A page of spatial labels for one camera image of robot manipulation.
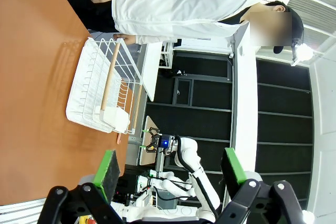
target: white dish rack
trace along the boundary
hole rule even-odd
[[[98,131],[134,134],[141,88],[141,75],[123,39],[94,41],[88,38],[72,82],[67,118]],[[137,99],[134,97],[135,91],[138,92]],[[107,115],[102,116],[105,106],[113,112],[108,115],[108,122]]]

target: white jacket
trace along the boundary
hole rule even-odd
[[[240,25],[229,18],[260,0],[113,0],[112,16],[121,33],[147,44],[174,38],[229,37]]]

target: white wall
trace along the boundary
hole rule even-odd
[[[316,224],[336,223],[336,44],[310,66],[314,158],[308,210]]]
[[[235,46],[235,99],[233,147],[244,170],[254,172],[258,135],[258,86],[254,47],[249,26]]]

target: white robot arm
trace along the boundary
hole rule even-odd
[[[195,195],[202,205],[197,211],[198,217],[214,222],[217,216],[216,209],[221,202],[200,164],[201,158],[197,155],[197,142],[191,138],[176,136],[176,141],[171,144],[172,151],[176,151],[175,163],[189,171]]]
[[[197,197],[201,203],[196,216],[208,219],[212,222],[216,219],[216,209],[220,204],[220,199],[215,189],[211,185],[203,167],[200,164],[201,158],[197,155],[197,142],[191,138],[176,138],[170,141],[166,147],[169,154],[176,152],[175,163],[177,166],[185,168],[189,172],[189,179],[182,181],[174,176],[173,172],[150,171],[150,180],[140,177],[140,184],[157,189],[164,189],[172,193],[181,200],[187,197]]]

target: black pants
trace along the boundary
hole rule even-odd
[[[112,18],[111,1],[94,4],[91,0],[68,0],[87,29],[117,33]]]

